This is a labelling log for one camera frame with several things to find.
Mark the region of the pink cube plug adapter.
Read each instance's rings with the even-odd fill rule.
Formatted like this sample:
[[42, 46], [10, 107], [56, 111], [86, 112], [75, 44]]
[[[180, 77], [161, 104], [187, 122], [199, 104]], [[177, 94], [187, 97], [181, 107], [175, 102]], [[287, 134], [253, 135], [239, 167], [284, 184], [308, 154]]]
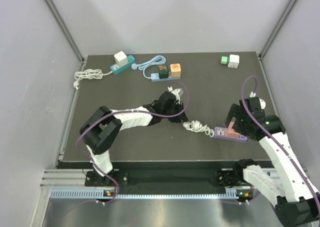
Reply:
[[230, 139], [238, 139], [240, 134], [233, 129], [234, 121], [231, 121], [226, 128], [225, 136]]

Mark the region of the purple power strip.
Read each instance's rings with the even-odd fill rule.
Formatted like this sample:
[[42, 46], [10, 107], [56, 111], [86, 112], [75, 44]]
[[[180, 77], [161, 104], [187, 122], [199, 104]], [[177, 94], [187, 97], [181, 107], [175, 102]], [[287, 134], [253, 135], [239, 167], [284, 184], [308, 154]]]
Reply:
[[238, 139], [233, 139], [233, 138], [228, 138], [226, 137], [226, 129], [225, 127], [219, 127], [216, 126], [214, 128], [214, 138], [216, 139], [221, 139], [221, 140], [228, 140], [228, 141], [236, 141], [236, 142], [246, 142], [248, 138], [238, 138]]

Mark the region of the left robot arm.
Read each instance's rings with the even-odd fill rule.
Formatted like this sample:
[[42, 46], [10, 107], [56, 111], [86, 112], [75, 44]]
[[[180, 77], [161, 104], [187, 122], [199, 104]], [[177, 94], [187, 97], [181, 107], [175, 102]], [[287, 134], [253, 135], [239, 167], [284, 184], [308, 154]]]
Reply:
[[172, 89], [161, 94], [159, 99], [150, 104], [126, 110], [99, 107], [80, 128], [80, 139], [85, 143], [91, 158], [90, 162], [96, 172], [96, 179], [102, 185], [109, 185], [114, 178], [113, 165], [109, 149], [118, 133], [135, 127], [150, 127], [163, 119], [181, 124], [188, 121], [183, 101], [184, 91]]

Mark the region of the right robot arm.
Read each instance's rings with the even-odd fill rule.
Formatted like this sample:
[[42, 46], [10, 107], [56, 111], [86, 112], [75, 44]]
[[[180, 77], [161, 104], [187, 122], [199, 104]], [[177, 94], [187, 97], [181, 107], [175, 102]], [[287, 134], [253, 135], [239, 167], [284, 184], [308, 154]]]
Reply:
[[232, 167], [224, 187], [250, 184], [271, 204], [284, 227], [298, 227], [320, 220], [320, 192], [308, 180], [293, 152], [286, 129], [276, 115], [265, 114], [266, 103], [249, 97], [232, 104], [224, 121], [236, 133], [257, 141], [270, 158], [282, 184], [278, 184], [253, 159]]

